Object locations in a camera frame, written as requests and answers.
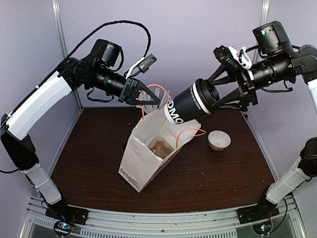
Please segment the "cardboard cup carrier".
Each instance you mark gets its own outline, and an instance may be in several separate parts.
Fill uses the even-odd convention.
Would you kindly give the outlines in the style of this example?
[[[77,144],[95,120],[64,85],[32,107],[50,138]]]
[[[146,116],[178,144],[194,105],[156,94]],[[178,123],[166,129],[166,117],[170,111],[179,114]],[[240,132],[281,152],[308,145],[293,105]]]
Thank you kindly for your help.
[[[164,159],[170,155],[174,148],[164,139],[154,139],[148,148],[158,157]]]

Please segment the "white paper bag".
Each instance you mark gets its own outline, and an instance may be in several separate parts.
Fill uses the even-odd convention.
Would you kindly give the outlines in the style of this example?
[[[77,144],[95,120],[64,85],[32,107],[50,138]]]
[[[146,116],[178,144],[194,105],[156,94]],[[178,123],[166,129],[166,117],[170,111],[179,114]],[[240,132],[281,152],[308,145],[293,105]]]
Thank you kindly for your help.
[[[155,95],[162,95],[161,103],[151,112],[141,107],[142,117],[132,129],[118,169],[137,192],[141,192],[186,143],[206,133],[195,119],[183,124],[170,123],[163,111],[170,99],[169,92],[158,84],[155,87]]]

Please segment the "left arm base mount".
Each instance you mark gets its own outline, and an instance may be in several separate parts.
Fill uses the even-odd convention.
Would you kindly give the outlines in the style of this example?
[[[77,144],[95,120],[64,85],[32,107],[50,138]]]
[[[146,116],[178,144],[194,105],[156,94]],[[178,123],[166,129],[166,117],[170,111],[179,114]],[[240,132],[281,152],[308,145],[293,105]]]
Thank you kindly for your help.
[[[69,205],[47,204],[45,215],[74,225],[85,225],[89,211]]]

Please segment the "single black paper cup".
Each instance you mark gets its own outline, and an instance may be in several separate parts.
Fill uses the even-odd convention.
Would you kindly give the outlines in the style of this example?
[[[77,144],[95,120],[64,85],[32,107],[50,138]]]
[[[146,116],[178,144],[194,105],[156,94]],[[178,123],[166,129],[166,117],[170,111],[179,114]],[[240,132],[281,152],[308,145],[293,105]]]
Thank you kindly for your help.
[[[206,115],[198,105],[193,84],[169,100],[164,106],[164,114],[170,123],[182,124]]]

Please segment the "black cup lid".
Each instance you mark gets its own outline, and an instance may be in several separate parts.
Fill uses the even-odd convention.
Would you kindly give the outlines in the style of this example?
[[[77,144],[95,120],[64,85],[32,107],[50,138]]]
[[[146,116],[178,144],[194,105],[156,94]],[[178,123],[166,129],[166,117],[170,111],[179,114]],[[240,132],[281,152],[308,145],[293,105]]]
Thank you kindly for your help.
[[[200,108],[206,114],[214,114],[216,109],[212,106],[219,100],[219,93],[208,81],[197,79],[193,84],[193,91]]]

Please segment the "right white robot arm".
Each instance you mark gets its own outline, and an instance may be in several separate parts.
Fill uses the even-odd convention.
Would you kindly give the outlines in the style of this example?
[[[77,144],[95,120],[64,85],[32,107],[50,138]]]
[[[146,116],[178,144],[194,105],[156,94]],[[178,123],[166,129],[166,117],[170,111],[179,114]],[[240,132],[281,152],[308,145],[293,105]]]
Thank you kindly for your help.
[[[257,45],[237,50],[233,46],[214,49],[219,68],[208,81],[211,85],[237,82],[238,88],[211,104],[216,111],[231,109],[247,111],[258,103],[257,90],[267,92],[267,87],[282,81],[296,82],[298,75],[309,90],[312,101],[317,102],[317,50],[312,45],[297,47],[291,44],[284,27],[273,21],[253,30]],[[309,139],[293,166],[283,177],[267,187],[254,215],[264,219],[286,195],[302,183],[317,175],[317,139]]]

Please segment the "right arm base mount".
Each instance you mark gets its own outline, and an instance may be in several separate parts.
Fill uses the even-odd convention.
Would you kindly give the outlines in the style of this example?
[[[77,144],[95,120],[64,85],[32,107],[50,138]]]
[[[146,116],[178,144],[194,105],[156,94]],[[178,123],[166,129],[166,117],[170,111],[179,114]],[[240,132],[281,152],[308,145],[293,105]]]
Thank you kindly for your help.
[[[240,224],[268,220],[273,216],[279,215],[279,210],[277,208],[267,208],[260,205],[239,208],[236,212]]]

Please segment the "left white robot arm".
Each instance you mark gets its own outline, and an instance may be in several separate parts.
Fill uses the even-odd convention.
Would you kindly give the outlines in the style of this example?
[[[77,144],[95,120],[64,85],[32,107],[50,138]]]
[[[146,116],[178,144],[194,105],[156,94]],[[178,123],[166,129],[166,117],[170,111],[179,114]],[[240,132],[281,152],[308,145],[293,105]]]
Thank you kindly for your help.
[[[71,209],[63,203],[61,192],[40,165],[29,131],[57,102],[81,86],[98,88],[132,106],[158,105],[159,98],[132,73],[135,68],[145,73],[157,58],[153,54],[140,58],[122,76],[112,70],[121,54],[119,45],[98,39],[83,59],[65,58],[23,103],[1,119],[0,140],[9,157],[52,205],[52,212],[60,220],[67,220]]]

